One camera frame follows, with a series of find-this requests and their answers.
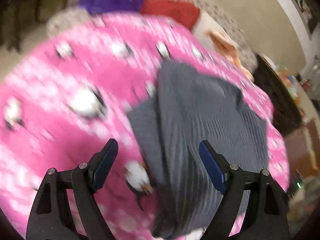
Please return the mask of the grey pinstriped suit jacket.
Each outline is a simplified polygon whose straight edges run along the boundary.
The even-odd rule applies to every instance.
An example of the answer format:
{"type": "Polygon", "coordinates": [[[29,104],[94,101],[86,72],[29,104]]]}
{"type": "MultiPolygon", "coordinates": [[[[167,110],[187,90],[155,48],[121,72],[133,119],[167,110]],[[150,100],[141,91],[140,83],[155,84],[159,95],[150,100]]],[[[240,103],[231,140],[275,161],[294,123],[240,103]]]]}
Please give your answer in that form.
{"type": "Polygon", "coordinates": [[[164,61],[157,77],[155,94],[128,119],[160,199],[151,233],[176,239],[207,227],[222,199],[200,158],[200,142],[258,172],[268,166],[266,121],[238,87],[192,66],[164,61]]]}

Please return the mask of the dark wooden side cabinet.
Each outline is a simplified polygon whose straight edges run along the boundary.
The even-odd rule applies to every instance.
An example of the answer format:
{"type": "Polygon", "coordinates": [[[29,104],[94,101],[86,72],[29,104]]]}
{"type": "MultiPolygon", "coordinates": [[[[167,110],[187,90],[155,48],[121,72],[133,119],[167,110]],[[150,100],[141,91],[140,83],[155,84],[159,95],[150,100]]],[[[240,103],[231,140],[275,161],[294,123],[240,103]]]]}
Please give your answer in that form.
{"type": "Polygon", "coordinates": [[[1,0],[1,44],[21,52],[21,34],[67,7],[68,0],[1,0]]]}

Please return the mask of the pink penguin blanket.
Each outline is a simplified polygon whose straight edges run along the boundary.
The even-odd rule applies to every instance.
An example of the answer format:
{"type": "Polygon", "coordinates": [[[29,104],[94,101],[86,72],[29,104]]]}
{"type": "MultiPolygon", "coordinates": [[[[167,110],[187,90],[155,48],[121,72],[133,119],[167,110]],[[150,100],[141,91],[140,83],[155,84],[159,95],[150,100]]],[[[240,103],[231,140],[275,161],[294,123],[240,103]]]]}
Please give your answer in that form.
{"type": "Polygon", "coordinates": [[[265,92],[170,18],[106,13],[39,45],[1,83],[1,209],[21,235],[47,170],[74,168],[114,138],[119,153],[96,195],[99,209],[117,239],[152,239],[157,196],[139,207],[123,166],[142,159],[126,114],[155,90],[160,51],[242,90],[266,124],[272,177],[288,188],[285,145],[265,92]]]}

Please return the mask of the peach orange cloth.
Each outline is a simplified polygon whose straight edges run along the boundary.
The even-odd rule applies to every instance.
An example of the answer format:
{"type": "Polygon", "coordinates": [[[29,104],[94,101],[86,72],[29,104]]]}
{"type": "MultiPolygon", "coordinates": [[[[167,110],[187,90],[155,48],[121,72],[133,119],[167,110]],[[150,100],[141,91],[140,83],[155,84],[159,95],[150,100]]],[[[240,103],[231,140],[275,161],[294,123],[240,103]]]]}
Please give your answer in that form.
{"type": "Polygon", "coordinates": [[[206,35],[212,40],[217,53],[240,69],[249,80],[254,81],[253,75],[243,67],[236,47],[226,35],[218,31],[207,31],[206,35]]]}

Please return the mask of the floral grey bedding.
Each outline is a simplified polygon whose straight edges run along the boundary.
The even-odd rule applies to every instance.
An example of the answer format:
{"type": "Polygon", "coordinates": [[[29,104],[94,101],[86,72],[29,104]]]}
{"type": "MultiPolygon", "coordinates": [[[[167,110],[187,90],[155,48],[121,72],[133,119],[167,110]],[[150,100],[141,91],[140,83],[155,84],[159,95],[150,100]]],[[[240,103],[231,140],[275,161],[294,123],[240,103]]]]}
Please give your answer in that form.
{"type": "MultiPolygon", "coordinates": [[[[253,73],[257,66],[257,58],[250,48],[246,34],[232,18],[220,6],[211,0],[187,0],[201,11],[200,19],[196,23],[193,34],[206,48],[209,47],[209,38],[200,34],[204,27],[208,27],[209,19],[203,17],[209,15],[229,37],[238,45],[238,54],[242,66],[253,73]]],[[[55,36],[72,26],[85,22],[90,18],[89,13],[78,6],[68,7],[52,16],[46,26],[47,35],[55,36]]]]}

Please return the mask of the red pillow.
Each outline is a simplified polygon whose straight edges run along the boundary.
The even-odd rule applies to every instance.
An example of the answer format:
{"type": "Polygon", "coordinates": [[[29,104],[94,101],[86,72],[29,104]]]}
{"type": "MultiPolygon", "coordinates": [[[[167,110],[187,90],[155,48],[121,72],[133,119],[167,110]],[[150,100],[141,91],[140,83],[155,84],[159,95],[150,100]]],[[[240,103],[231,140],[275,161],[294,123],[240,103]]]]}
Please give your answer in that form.
{"type": "Polygon", "coordinates": [[[144,0],[140,13],[172,18],[190,30],[199,18],[200,9],[187,0],[144,0]]]}

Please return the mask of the dark carved wooden dresser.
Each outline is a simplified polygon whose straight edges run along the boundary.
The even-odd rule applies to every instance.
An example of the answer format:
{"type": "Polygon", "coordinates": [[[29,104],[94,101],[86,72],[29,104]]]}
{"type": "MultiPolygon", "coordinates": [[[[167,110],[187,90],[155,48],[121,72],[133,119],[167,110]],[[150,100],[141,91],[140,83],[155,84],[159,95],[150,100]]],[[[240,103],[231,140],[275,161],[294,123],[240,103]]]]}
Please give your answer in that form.
{"type": "Polygon", "coordinates": [[[302,124],[298,106],[269,63],[259,54],[255,55],[258,66],[253,74],[254,83],[270,98],[274,110],[273,126],[282,136],[287,136],[302,124]]]}

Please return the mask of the framed wall picture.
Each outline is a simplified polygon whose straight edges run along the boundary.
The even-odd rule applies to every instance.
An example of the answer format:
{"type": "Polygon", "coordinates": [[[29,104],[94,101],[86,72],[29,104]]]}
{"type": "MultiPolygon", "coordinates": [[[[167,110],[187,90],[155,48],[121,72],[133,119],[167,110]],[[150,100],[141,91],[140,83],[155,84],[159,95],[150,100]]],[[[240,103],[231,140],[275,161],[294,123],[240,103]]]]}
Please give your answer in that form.
{"type": "Polygon", "coordinates": [[[309,38],[312,37],[313,32],[315,31],[318,20],[316,18],[315,13],[311,9],[310,5],[308,5],[306,0],[291,0],[295,5],[303,23],[308,33],[309,38]]]}

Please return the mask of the white pillow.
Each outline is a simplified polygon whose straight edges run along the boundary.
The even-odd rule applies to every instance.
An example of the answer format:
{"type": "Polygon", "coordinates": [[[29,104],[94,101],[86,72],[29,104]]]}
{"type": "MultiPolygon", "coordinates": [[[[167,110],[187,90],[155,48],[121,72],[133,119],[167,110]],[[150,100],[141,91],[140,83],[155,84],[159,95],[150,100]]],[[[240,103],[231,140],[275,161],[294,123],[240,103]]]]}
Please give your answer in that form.
{"type": "Polygon", "coordinates": [[[191,33],[206,49],[215,51],[215,46],[211,38],[208,36],[208,32],[220,33],[230,44],[235,46],[235,48],[238,48],[238,44],[231,39],[223,27],[213,20],[208,12],[201,10],[199,18],[193,26],[191,33]]]}

